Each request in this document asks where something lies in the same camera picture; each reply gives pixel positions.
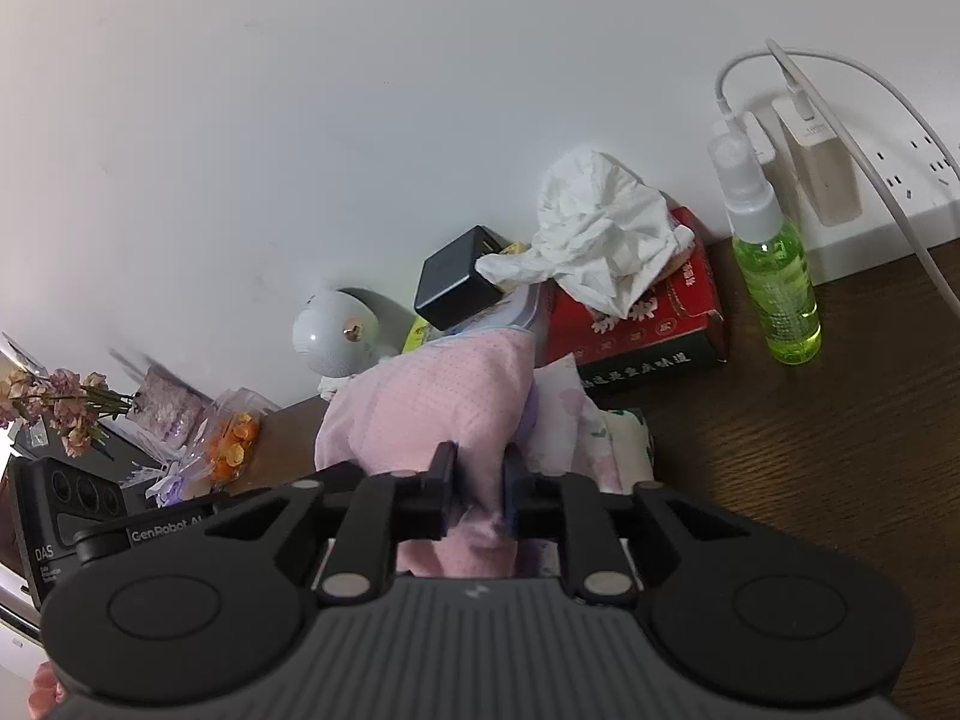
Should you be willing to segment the person left hand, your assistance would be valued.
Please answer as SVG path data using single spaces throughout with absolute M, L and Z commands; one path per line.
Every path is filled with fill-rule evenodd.
M 31 720 L 44 720 L 65 699 L 65 691 L 48 661 L 37 667 L 31 679 L 26 707 Z

